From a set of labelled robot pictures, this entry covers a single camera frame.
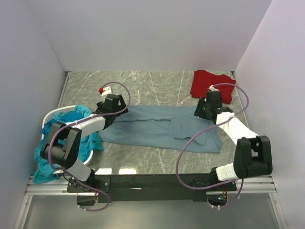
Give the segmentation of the grey-blue t shirt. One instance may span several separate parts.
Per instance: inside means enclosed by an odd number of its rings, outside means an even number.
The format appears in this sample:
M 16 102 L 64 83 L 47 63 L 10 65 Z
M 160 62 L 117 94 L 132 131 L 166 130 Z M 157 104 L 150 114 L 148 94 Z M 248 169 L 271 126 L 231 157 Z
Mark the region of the grey-blue t shirt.
M 104 142 L 219 153 L 222 141 L 213 122 L 194 116 L 194 106 L 130 105 L 99 136 Z

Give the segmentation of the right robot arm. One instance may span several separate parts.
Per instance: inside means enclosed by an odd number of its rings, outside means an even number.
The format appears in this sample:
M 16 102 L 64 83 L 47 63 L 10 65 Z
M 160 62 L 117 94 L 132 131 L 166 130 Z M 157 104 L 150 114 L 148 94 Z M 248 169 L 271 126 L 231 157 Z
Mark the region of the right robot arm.
M 271 143 L 245 126 L 228 107 L 223 107 L 219 90 L 208 90 L 200 98 L 194 115 L 212 121 L 235 144 L 232 163 L 212 169 L 218 182 L 270 175 L 273 171 Z

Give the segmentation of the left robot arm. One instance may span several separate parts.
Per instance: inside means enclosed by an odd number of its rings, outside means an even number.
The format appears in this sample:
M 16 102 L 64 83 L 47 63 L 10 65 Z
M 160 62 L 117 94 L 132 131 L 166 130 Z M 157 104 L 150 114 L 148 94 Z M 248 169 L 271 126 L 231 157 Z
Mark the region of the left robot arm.
M 78 158 L 81 139 L 113 124 L 116 117 L 127 113 L 128 108 L 121 94 L 108 94 L 97 103 L 97 110 L 90 116 L 72 123 L 55 122 L 41 148 L 40 156 L 49 164 L 59 165 L 75 182 L 85 189 L 96 189 L 95 174 Z

